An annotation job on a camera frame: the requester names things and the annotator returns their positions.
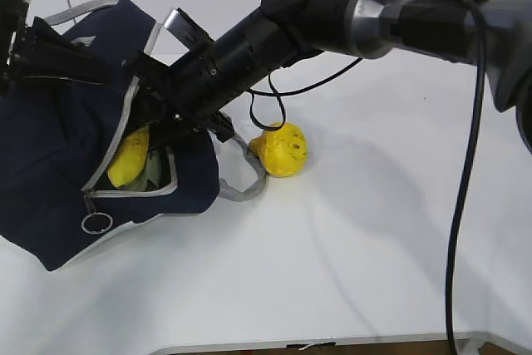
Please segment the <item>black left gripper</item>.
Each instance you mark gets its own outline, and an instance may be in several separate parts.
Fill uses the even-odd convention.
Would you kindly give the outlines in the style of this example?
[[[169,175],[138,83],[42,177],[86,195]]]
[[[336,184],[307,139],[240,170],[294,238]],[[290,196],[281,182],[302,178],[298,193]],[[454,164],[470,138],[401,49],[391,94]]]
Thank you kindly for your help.
[[[90,85],[108,83],[113,70],[108,66],[55,68],[16,63],[9,66],[12,43],[26,25],[31,0],[1,0],[1,95],[12,81],[74,81]],[[104,61],[81,45],[72,44],[42,18],[35,17],[24,33],[24,60],[30,64],[103,64]]]

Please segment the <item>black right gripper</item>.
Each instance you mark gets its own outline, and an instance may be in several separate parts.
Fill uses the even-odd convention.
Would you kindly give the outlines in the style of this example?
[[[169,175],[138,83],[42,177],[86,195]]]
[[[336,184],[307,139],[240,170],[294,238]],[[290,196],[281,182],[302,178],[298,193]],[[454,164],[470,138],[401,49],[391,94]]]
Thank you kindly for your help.
[[[127,125],[150,125],[149,151],[192,146],[203,127],[222,142],[234,137],[232,123],[219,112],[230,101],[233,55],[225,45],[201,45],[169,66],[141,51],[123,61],[124,69],[147,85],[136,93]],[[165,102],[181,120],[163,119]]]

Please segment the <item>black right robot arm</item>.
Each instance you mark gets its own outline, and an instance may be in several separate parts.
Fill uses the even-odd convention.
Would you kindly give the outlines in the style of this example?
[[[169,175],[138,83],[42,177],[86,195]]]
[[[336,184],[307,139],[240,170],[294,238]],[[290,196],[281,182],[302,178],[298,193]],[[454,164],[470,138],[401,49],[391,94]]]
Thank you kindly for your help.
[[[531,142],[530,0],[261,0],[218,39],[184,12],[173,31],[188,49],[177,62],[138,52],[124,63],[162,102],[157,147],[202,129],[232,138],[221,109],[280,68],[323,52],[375,60],[392,49],[483,67],[495,109],[514,109]]]

